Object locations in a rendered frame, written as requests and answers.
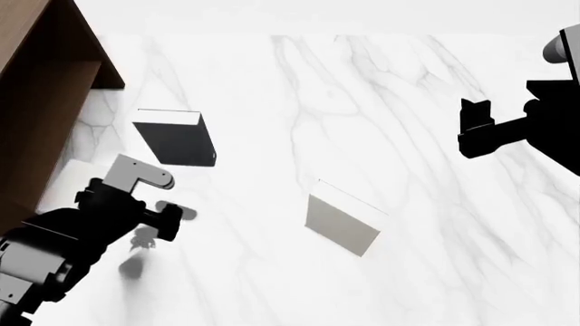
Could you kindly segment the black hardcover book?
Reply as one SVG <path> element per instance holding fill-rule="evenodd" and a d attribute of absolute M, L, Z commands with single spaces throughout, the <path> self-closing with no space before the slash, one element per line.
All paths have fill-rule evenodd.
<path fill-rule="evenodd" d="M 132 124 L 163 165 L 216 165 L 217 152 L 199 111 L 139 109 Z"/>

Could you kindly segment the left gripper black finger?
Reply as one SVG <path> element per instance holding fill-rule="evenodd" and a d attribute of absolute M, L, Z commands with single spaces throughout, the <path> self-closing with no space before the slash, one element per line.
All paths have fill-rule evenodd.
<path fill-rule="evenodd" d="M 174 241 L 178 232 L 177 223 L 159 223 L 154 226 L 157 230 L 157 238 L 163 241 Z"/>
<path fill-rule="evenodd" d="M 182 218 L 183 210 L 179 206 L 167 203 L 159 211 L 160 221 L 163 225 L 178 225 Z"/>

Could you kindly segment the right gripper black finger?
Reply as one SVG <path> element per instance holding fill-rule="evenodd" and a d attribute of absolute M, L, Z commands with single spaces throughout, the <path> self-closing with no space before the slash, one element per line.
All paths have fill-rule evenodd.
<path fill-rule="evenodd" d="M 471 102 L 462 99 L 460 104 L 460 132 L 467 132 L 469 129 L 494 124 L 494 119 L 490 116 L 491 102 L 489 100 Z"/>
<path fill-rule="evenodd" d="M 459 152 L 468 159 L 491 154 L 498 149 L 496 126 L 487 124 L 458 135 Z"/>

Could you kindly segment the white hardcover book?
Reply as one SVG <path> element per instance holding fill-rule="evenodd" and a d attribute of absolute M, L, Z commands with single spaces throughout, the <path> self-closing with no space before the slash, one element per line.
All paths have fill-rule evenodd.
<path fill-rule="evenodd" d="M 381 234 L 388 216 L 350 192 L 318 179 L 308 195 L 304 226 L 362 257 Z"/>

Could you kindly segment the brown wooden cabinet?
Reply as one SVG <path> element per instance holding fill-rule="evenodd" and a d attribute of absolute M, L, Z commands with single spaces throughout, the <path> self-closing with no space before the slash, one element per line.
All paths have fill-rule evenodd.
<path fill-rule="evenodd" d="M 0 0 L 0 235 L 33 215 L 90 89 L 124 86 L 73 0 Z"/>

